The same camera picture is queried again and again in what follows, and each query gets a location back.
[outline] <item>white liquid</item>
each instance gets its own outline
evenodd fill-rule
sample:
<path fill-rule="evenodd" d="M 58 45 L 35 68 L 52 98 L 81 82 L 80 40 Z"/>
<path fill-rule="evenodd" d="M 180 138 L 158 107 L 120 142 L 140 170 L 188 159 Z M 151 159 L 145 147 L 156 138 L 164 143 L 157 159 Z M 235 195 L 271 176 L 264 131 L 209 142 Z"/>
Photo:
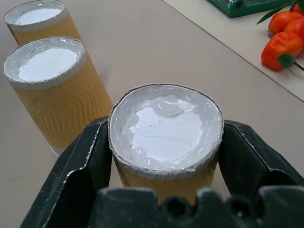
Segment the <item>white liquid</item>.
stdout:
<path fill-rule="evenodd" d="M 40 21 L 44 21 L 47 19 L 50 19 L 54 16 L 56 16 L 58 13 L 60 13 L 60 9 L 36 9 L 30 12 L 27 12 L 23 14 L 21 17 L 19 17 L 15 24 L 16 25 L 28 25 L 37 23 Z"/>
<path fill-rule="evenodd" d="M 25 81 L 43 81 L 68 70 L 77 61 L 77 53 L 64 48 L 50 48 L 31 58 L 19 68 L 19 78 Z"/>
<path fill-rule="evenodd" d="M 166 161 L 185 156 L 199 144 L 202 123 L 200 116 L 193 112 L 195 106 L 182 100 L 175 105 L 165 107 L 174 111 L 172 116 L 156 113 L 156 109 L 150 106 L 136 112 L 138 123 L 130 127 L 132 149 L 140 147 L 148 157 Z"/>

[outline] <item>beige table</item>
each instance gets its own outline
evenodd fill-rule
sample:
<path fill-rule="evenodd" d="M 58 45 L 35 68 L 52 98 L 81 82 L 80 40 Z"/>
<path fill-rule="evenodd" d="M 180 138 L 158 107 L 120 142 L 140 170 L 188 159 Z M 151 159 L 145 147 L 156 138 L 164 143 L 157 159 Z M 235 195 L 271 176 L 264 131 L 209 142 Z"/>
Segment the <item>beige table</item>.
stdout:
<path fill-rule="evenodd" d="M 5 0 L 4 15 L 20 0 Z M 66 0 L 110 97 L 145 83 L 178 83 L 213 97 L 304 175 L 304 105 L 161 0 Z M 16 47 L 0 23 L 0 58 Z M 53 165 L 39 130 L 0 77 L 0 226 L 22 222 Z M 114 172 L 111 186 L 120 186 Z M 217 170 L 214 188 L 225 197 Z"/>

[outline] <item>paper cup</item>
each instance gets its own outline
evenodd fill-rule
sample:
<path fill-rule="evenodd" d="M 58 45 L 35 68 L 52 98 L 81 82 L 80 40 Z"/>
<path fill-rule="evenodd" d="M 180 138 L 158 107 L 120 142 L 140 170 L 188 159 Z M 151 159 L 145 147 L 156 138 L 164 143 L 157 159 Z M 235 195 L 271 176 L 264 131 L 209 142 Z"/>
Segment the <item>paper cup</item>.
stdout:
<path fill-rule="evenodd" d="M 19 45 L 51 36 L 81 40 L 67 7 L 60 1 L 38 0 L 19 5 L 4 20 Z"/>
<path fill-rule="evenodd" d="M 124 186 L 154 189 L 161 203 L 194 203 L 210 186 L 224 121 L 219 106 L 194 89 L 151 84 L 127 92 L 109 117 L 109 143 Z"/>
<path fill-rule="evenodd" d="M 112 103 L 81 41 L 49 37 L 19 47 L 4 75 L 52 149 L 60 154 Z"/>

